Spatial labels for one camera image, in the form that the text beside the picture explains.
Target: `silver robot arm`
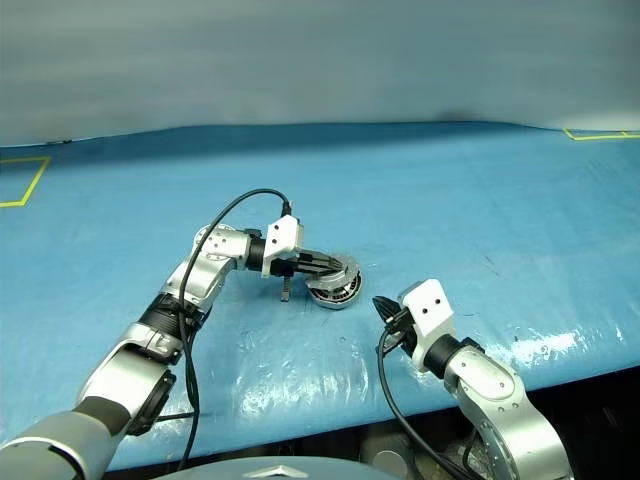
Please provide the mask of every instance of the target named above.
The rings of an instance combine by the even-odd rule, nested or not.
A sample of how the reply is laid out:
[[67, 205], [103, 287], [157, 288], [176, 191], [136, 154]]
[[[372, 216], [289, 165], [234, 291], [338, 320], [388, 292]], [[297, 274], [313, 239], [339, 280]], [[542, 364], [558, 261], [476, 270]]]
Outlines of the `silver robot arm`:
[[392, 332], [387, 347], [401, 344], [417, 370], [444, 380], [482, 437], [496, 479], [573, 478], [560, 437], [527, 398], [518, 373], [475, 341], [455, 338], [453, 310], [440, 282], [414, 285], [396, 305], [385, 320]]
[[[196, 234], [192, 253], [206, 229]], [[358, 271], [347, 272], [336, 258], [302, 250], [302, 232], [291, 215], [271, 224], [266, 239], [257, 230], [216, 227], [205, 239], [187, 279], [187, 338], [207, 319], [232, 270], [246, 268], [264, 277], [285, 277], [283, 300], [288, 300], [287, 280], [295, 272], [306, 273], [307, 282], [316, 284], [325, 275], [359, 278]], [[142, 317], [125, 330], [94, 370], [75, 408], [43, 419], [0, 448], [3, 479], [98, 479], [125, 435], [141, 435], [153, 426], [176, 380], [169, 367], [183, 351], [178, 298], [190, 258], [176, 268]], [[338, 307], [351, 303], [357, 293], [352, 292]]]

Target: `silver arm segment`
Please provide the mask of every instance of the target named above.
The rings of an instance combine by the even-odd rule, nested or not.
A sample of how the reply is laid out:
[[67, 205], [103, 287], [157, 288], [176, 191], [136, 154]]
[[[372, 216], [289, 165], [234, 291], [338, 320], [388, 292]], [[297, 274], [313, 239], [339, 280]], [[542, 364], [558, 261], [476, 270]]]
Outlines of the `silver arm segment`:
[[[202, 239], [206, 226], [202, 227], [193, 239], [193, 249]], [[249, 254], [251, 237], [227, 225], [219, 225], [202, 246], [196, 262], [187, 280], [184, 298], [203, 313], [208, 312], [231, 270], [242, 270]], [[189, 263], [187, 257], [166, 281], [161, 293], [178, 298], [180, 283]]]
[[41, 420], [0, 449], [3, 479], [100, 478], [124, 436], [150, 428], [149, 416], [159, 413], [175, 377], [161, 362], [118, 345], [74, 410]]
[[518, 373], [485, 355], [472, 340], [453, 338], [453, 310], [440, 282], [414, 285], [401, 296], [400, 305], [413, 320], [411, 363], [444, 379], [482, 437], [495, 478], [573, 478], [560, 437], [527, 398]]
[[482, 437], [496, 478], [573, 478], [560, 437], [514, 369], [463, 347], [449, 361], [444, 383]]

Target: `blue table surface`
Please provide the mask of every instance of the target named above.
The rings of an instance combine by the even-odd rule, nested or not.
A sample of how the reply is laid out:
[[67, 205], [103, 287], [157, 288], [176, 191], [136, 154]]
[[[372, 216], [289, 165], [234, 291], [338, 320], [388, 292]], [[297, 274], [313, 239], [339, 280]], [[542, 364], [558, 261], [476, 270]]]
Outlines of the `blue table surface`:
[[[87, 375], [231, 198], [284, 191], [305, 247], [346, 252], [364, 286], [319, 308], [301, 279], [235, 272], [195, 346], [203, 417], [194, 454], [391, 417], [370, 297], [442, 282], [458, 334], [529, 389], [640, 363], [640, 141], [576, 142], [485, 123], [198, 127], [0, 150], [48, 155], [24, 207], [0, 208], [0, 442], [69, 409]], [[0, 163], [0, 202], [33, 168]], [[256, 198], [229, 224], [264, 229]], [[407, 414], [454, 404], [394, 352]], [[189, 410], [178, 383], [165, 413]], [[189, 420], [127, 438], [111, 468], [177, 459]]]

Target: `gray wall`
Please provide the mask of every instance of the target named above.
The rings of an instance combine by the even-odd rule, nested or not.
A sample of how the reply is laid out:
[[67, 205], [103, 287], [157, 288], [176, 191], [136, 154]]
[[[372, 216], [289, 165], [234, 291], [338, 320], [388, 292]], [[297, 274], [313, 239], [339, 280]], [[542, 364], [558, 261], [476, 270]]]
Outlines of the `gray wall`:
[[434, 119], [640, 129], [640, 1], [0, 0], [0, 144]]

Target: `wrinkled plastic cover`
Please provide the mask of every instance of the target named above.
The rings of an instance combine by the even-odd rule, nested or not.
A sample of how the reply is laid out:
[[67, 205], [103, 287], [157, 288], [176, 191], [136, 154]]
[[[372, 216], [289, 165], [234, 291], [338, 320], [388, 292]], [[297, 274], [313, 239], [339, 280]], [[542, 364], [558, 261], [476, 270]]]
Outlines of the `wrinkled plastic cover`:
[[640, 130], [637, 0], [2, 0], [0, 145], [204, 124]]
[[[500, 124], [333, 125], [0, 150], [42, 154], [52, 160], [27, 205], [0, 209], [0, 442], [69, 409], [195, 232], [260, 186], [293, 201], [306, 248], [357, 259], [362, 294], [347, 310], [322, 309], [296, 277], [281, 303], [281, 280], [231, 273], [196, 341], [194, 455], [390, 418], [370, 298], [429, 277], [458, 335], [529, 389], [640, 363], [640, 141]], [[4, 192], [30, 180], [0, 166]], [[225, 222], [264, 231], [280, 208], [255, 198]], [[387, 368], [405, 413], [454, 405], [402, 352]], [[182, 369], [165, 413], [189, 410]], [[189, 426], [127, 438], [112, 468], [177, 459]]]

